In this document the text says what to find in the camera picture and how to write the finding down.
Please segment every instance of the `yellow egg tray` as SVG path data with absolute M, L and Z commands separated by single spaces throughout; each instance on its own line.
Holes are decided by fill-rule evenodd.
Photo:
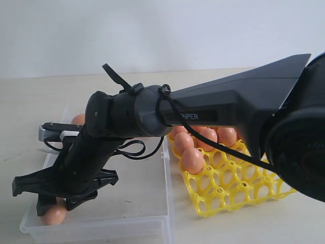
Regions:
M 249 154 L 242 140 L 231 147 Z M 211 217 L 220 211 L 233 211 L 246 205 L 257 205 L 267 200 L 278 200 L 296 192 L 281 180 L 276 173 L 227 155 L 216 148 L 210 152 L 198 150 L 204 156 L 204 169 L 192 175 L 182 169 L 184 183 L 199 216 Z

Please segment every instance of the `white table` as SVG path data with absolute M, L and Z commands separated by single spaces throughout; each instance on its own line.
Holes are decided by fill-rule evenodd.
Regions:
M 244 70 L 128 74 L 123 77 L 131 84 L 168 83 L 177 90 Z M 29 194 L 12 197 L 11 183 L 15 176 L 36 171 L 44 163 L 46 154 L 41 149 L 45 147 L 38 141 L 38 126 L 46 121 L 58 121 L 67 104 L 85 107 L 96 90 L 113 95 L 120 87 L 107 75 L 0 80 L 1 243 L 33 243 L 29 235 L 19 230 Z M 300 193 L 208 219 L 199 218 L 187 195 L 176 160 L 173 156 L 171 159 L 177 244 L 323 243 L 325 203 Z

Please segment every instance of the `clear plastic container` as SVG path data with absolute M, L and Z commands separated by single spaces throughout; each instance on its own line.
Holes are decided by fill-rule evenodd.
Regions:
M 74 115 L 82 112 L 66 108 L 60 122 L 68 124 Z M 153 151 L 159 142 L 159 138 L 141 140 L 146 144 L 145 154 Z M 127 151 L 137 149 L 137 145 L 126 148 Z M 56 154 L 48 154 L 43 168 L 50 167 L 56 157 Z M 148 243 L 154 240 L 154 243 L 173 244 L 174 215 L 169 160 L 166 138 L 160 151 L 148 159 L 133 161 L 123 156 L 110 158 L 104 168 L 117 171 L 119 180 L 116 185 L 100 189 L 96 199 L 68 212 L 64 222 L 58 226 L 43 226 L 36 214 L 37 195 L 33 194 L 20 230 L 29 233 L 37 243 L 136 236 L 141 236 L 141 243 L 147 243 L 142 236 L 146 235 Z

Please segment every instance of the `white wall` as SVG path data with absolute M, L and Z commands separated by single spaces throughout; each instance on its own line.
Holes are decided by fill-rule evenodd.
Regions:
M 260 66 L 325 51 L 324 1 L 2 1 L 0 78 Z

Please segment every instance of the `plastic egg tray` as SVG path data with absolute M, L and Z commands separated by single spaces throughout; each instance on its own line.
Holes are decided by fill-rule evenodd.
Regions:
M 248 155 L 242 140 L 231 148 Z M 192 175 L 182 169 L 182 158 L 173 147 L 173 154 L 179 159 L 183 180 L 199 216 L 206 218 L 223 210 L 232 211 L 246 205 L 278 200 L 296 191 L 286 185 L 276 173 L 227 155 L 216 148 L 210 152 L 199 147 L 198 150 L 204 156 L 204 169 L 199 174 Z

